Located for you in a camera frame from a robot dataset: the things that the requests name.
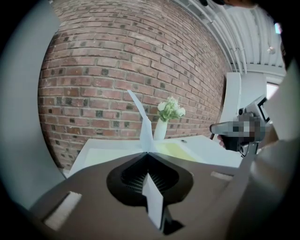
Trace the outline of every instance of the brick wall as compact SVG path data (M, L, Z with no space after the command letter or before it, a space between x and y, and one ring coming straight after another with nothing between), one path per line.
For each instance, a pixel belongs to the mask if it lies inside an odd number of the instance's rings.
M54 2L62 24L42 65L41 127L56 164L70 169L89 138L138 139L156 105L173 96L186 109L166 137L209 136L221 105L225 58L210 33L168 0Z

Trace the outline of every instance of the yellow paper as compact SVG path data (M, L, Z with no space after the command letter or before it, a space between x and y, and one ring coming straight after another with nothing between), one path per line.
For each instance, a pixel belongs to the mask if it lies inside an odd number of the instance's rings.
M181 158L188 161L194 161L196 160L191 157L188 153L186 153L178 144L176 143L158 143L155 145L158 153L162 153L165 155L169 155L171 157L175 158Z

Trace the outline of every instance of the window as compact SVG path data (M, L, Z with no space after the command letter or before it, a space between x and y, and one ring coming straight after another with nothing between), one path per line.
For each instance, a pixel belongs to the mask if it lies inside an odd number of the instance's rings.
M270 99L273 94L277 91L278 85L272 84L272 83L267 83L267 99Z

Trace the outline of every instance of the white ceiling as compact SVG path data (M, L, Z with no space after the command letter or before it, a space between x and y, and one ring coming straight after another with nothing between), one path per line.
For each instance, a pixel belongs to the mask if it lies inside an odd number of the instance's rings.
M175 1L206 25L233 71L285 75L280 35L261 8L219 6L212 1L204 7L197 0ZM269 54L270 47L275 49L274 54Z

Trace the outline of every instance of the white vase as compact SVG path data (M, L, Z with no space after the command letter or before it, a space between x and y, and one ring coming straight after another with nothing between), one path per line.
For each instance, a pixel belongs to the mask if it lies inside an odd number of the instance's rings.
M167 132L168 120L163 122L160 118L158 119L155 131L154 131L154 140L163 140L165 139L165 134Z

